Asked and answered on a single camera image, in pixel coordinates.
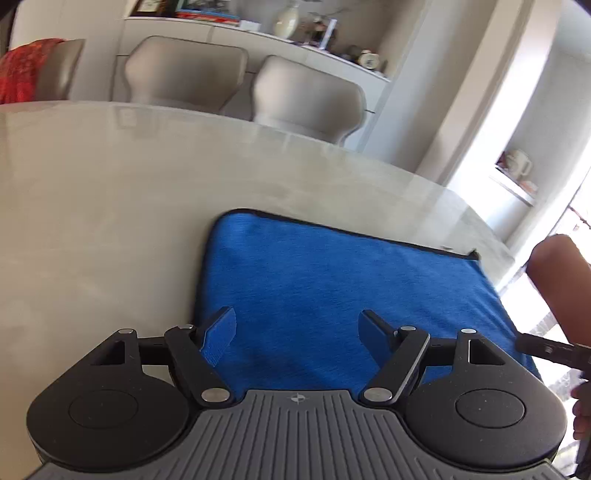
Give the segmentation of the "person right hand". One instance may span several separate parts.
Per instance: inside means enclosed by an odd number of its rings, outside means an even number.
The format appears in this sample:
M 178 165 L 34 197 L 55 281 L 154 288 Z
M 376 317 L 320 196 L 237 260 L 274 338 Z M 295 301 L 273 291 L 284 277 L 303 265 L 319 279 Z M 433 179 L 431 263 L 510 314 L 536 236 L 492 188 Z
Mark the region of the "person right hand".
M 573 438 L 583 440 L 590 435 L 591 430 L 591 383 L 586 381 L 571 391 L 575 400 L 573 406 Z

